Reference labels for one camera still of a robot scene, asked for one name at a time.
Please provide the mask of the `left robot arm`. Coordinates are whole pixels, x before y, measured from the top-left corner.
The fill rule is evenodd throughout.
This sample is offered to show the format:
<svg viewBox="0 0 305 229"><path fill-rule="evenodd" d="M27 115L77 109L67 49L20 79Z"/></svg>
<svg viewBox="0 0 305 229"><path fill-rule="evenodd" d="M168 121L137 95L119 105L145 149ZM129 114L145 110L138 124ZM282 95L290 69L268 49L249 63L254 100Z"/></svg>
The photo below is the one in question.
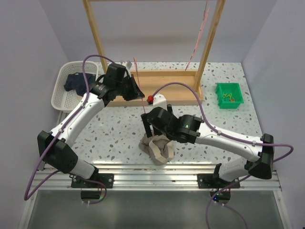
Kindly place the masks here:
<svg viewBox="0 0 305 229"><path fill-rule="evenodd" d="M112 63L102 76L102 82L91 83L81 102L59 125L49 132L39 133L38 147L43 162L64 174L82 177L88 187L96 186L99 181L97 168L80 159L72 146L91 119L117 96L125 101L144 98L130 70Z"/></svg>

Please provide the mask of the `pink wire hanger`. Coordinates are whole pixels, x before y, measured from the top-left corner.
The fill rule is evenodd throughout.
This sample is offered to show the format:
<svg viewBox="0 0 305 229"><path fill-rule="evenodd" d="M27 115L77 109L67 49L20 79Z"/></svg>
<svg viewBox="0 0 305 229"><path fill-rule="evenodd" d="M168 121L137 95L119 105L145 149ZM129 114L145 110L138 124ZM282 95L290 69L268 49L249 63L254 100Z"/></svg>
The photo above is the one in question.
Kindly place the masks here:
<svg viewBox="0 0 305 229"><path fill-rule="evenodd" d="M200 43L200 40L201 40L201 37L202 37L202 34L203 34L203 31L204 31L204 28L205 28L205 25L206 25L206 22L207 22L207 18L208 18L208 15L209 15L209 11L210 11L210 7L208 6L208 2L209 0L206 0L205 1L205 7L204 7L204 12L203 12L203 20L201 22L201 25L200 25L200 29L199 29L199 32L198 32L198 36L197 36L197 40L196 40L196 43L195 43L195 46L194 46L194 50L191 54L191 57L185 67L185 71L188 69L193 57L195 56L195 53L198 49L198 46L199 46L199 43Z"/></svg>

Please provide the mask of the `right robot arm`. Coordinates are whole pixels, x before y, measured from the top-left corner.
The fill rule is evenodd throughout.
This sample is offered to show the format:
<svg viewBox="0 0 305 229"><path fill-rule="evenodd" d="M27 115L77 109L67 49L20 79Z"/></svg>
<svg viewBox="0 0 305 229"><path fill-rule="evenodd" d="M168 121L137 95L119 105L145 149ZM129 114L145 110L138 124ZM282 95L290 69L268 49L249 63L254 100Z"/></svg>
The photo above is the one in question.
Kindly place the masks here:
<svg viewBox="0 0 305 229"><path fill-rule="evenodd" d="M237 160L218 164L209 179L217 187L247 175L260 179L271 179L274 158L274 138L263 134L261 137L241 135L220 129L215 132L206 122L196 116L185 114L174 116L171 108L156 107L142 114L146 133L153 129L158 135L179 143L208 145L239 155Z"/></svg>

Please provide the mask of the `grey beige underwear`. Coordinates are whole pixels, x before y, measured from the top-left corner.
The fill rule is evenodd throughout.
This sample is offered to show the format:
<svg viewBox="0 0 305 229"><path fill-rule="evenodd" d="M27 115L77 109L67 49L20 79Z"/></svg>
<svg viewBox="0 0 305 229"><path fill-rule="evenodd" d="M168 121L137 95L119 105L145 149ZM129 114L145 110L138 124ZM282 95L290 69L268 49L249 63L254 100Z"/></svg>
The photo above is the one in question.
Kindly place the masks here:
<svg viewBox="0 0 305 229"><path fill-rule="evenodd" d="M156 166L170 162L175 155L173 142L164 135L148 137L144 134L139 148L145 152Z"/></svg>

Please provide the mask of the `navy blue underwear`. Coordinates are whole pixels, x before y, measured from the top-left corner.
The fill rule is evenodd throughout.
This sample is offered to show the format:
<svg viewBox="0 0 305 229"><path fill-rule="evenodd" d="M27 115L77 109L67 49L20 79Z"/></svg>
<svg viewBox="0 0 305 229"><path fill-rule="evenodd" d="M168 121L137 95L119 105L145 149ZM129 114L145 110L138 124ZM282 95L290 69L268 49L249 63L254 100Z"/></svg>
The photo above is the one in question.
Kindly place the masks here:
<svg viewBox="0 0 305 229"><path fill-rule="evenodd" d="M69 74L64 89L67 92L74 90L78 96L84 96L87 93L87 87L83 73Z"/></svg>

